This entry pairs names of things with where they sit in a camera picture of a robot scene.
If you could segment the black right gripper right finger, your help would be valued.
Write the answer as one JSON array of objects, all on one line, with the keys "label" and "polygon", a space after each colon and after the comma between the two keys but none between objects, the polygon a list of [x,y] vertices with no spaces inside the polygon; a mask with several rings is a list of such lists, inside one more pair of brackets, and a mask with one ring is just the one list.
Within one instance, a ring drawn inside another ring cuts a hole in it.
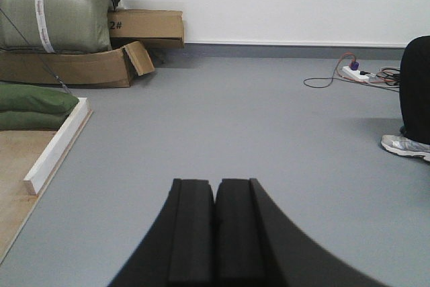
[{"label": "black right gripper right finger", "polygon": [[217,286],[382,286],[313,241],[257,179],[223,179],[216,195]]}]

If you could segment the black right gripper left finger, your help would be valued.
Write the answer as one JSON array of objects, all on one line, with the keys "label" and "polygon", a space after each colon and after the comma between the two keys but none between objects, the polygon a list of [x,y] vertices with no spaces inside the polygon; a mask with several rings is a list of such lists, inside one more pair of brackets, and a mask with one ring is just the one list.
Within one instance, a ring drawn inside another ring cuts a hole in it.
[{"label": "black right gripper left finger", "polygon": [[174,179],[159,215],[110,286],[212,286],[213,215],[208,181]]}]

